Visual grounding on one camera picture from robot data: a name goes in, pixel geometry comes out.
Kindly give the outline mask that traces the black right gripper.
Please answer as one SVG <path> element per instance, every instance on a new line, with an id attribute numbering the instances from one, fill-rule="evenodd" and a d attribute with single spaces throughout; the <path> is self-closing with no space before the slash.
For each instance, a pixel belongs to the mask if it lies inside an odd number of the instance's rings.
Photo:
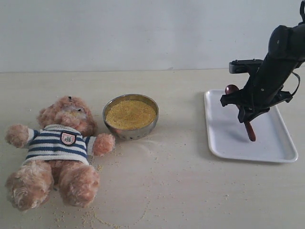
<path id="1" fill-rule="evenodd" d="M 291 93 L 283 90 L 284 82 L 285 79 L 250 78 L 238 92 L 223 94 L 220 103 L 222 107 L 229 104 L 239 106 L 239 122 L 251 122 L 264 114 L 264 110 L 291 101 Z"/>

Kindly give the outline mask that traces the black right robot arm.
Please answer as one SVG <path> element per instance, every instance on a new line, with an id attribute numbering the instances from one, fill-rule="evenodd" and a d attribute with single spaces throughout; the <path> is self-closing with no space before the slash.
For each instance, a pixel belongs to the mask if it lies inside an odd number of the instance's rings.
<path id="1" fill-rule="evenodd" d="M 305 62 L 305 22 L 294 27 L 279 25 L 272 32 L 268 53 L 263 60 L 234 60 L 229 63 L 231 74 L 248 73 L 245 86 L 223 95 L 222 106 L 239 106 L 240 123 L 250 122 L 271 107 L 290 102 L 294 94 L 283 91 L 284 83 Z"/>

